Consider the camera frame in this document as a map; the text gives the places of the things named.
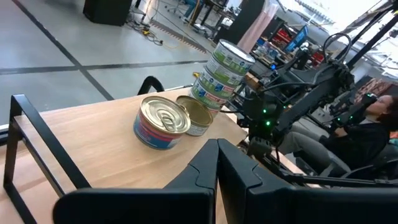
cat food can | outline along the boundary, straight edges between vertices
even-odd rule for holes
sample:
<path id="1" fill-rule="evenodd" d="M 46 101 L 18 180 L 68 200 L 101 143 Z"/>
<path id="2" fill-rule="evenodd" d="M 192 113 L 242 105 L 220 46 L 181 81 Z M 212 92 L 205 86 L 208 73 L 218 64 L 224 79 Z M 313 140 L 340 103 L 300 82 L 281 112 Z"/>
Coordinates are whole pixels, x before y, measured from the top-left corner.
<path id="1" fill-rule="evenodd" d="M 227 102 L 227 99 L 219 98 L 207 91 L 206 88 L 201 85 L 199 79 L 194 82 L 190 92 L 190 96 L 213 110 L 219 110 Z"/>
<path id="2" fill-rule="evenodd" d="M 245 75 L 254 62 L 256 62 L 256 60 L 244 50 L 222 39 L 218 42 L 216 49 L 213 51 L 213 56 L 220 64 L 239 75 Z"/>
<path id="3" fill-rule="evenodd" d="M 202 71 L 201 75 L 199 76 L 199 82 L 211 94 L 220 98 L 227 99 L 231 97 L 235 90 L 234 87 L 230 87 L 219 82 L 206 70 L 206 68 Z"/>
<path id="4" fill-rule="evenodd" d="M 141 102 L 134 133 L 154 149 L 174 147 L 191 125 L 186 109 L 161 96 L 148 96 Z"/>
<path id="5" fill-rule="evenodd" d="M 187 109 L 191 119 L 191 127 L 187 134 L 192 136 L 203 135 L 213 122 L 213 116 L 209 109 L 190 96 L 179 96 L 176 102 Z"/>
<path id="6" fill-rule="evenodd" d="M 211 75 L 224 85 L 231 87 L 238 86 L 244 75 L 238 75 L 229 71 L 222 64 L 220 64 L 213 56 L 207 61 L 205 68 Z"/>

can lid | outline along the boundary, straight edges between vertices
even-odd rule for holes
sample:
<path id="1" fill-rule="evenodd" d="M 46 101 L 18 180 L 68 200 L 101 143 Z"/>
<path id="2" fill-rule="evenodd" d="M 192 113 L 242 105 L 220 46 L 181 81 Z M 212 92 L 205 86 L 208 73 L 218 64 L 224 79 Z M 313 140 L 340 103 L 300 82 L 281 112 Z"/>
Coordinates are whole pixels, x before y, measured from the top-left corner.
<path id="1" fill-rule="evenodd" d="M 166 133 L 182 134 L 191 126 L 186 109 L 161 96 L 143 99 L 141 111 L 150 124 Z"/>
<path id="2" fill-rule="evenodd" d="M 227 40 L 220 40 L 220 43 L 226 47 L 228 50 L 230 50 L 232 53 L 236 54 L 237 56 L 241 57 L 243 60 L 246 60 L 248 62 L 254 63 L 256 60 L 249 54 L 247 54 L 245 51 L 240 49 L 238 46 L 232 44 L 231 42 Z"/>
<path id="3" fill-rule="evenodd" d="M 179 96 L 176 102 L 187 109 L 191 121 L 204 126 L 212 124 L 213 116 L 210 110 L 205 105 L 201 104 L 200 101 L 190 96 Z"/>

concrete floor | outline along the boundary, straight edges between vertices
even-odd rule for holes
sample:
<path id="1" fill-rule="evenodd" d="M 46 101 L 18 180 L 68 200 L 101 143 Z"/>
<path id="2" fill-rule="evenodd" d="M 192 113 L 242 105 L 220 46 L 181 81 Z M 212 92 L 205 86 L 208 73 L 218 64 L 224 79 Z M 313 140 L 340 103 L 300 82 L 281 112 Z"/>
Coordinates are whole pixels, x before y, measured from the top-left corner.
<path id="1" fill-rule="evenodd" d="M 157 7 L 156 1 L 148 3 L 140 5 L 142 10 L 149 8 L 147 18 Z M 165 9 L 176 4 L 160 2 L 155 20 L 212 51 L 208 40 Z M 83 5 L 81 0 L 0 1 L 0 124 L 8 122 L 13 94 L 27 95 L 39 111 L 124 98 L 136 95 L 149 75 L 165 88 L 193 83 L 192 72 L 200 71 L 210 56 L 155 27 L 151 29 L 169 48 L 149 42 L 129 27 L 94 24 L 83 15 Z"/>

black jacket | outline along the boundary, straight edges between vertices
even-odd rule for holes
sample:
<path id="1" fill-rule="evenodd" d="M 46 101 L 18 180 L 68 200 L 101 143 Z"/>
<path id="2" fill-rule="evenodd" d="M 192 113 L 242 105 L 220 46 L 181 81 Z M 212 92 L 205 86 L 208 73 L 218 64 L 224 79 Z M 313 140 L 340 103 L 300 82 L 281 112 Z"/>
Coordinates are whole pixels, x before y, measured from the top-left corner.
<path id="1" fill-rule="evenodd" d="M 370 165 L 390 140 L 390 132 L 380 123 L 360 124 L 346 132 L 347 136 L 331 137 L 323 144 L 351 169 Z"/>

green label can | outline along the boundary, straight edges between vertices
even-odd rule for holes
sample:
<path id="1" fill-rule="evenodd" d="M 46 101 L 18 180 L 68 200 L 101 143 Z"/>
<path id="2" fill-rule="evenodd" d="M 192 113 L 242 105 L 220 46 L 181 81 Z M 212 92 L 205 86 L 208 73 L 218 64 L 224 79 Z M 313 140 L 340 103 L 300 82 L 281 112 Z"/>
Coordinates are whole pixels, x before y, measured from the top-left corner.
<path id="1" fill-rule="evenodd" d="M 200 84 L 206 88 L 206 90 L 220 98 L 229 98 L 234 92 L 233 87 L 229 87 L 219 82 L 206 70 L 206 68 L 200 74 L 199 81 Z"/>
<path id="2" fill-rule="evenodd" d="M 205 68 L 215 77 L 219 82 L 231 87 L 238 86 L 244 75 L 238 75 L 229 71 L 222 64 L 220 64 L 214 57 L 210 57 L 207 61 Z"/>
<path id="3" fill-rule="evenodd" d="M 193 84 L 191 88 L 191 96 L 202 102 L 208 108 L 219 110 L 226 102 L 226 99 L 218 98 L 217 96 L 208 92 L 199 82 L 199 79 Z"/>
<path id="4" fill-rule="evenodd" d="M 240 75 L 245 75 L 255 62 L 252 56 L 227 40 L 218 42 L 213 56 L 225 67 Z"/>

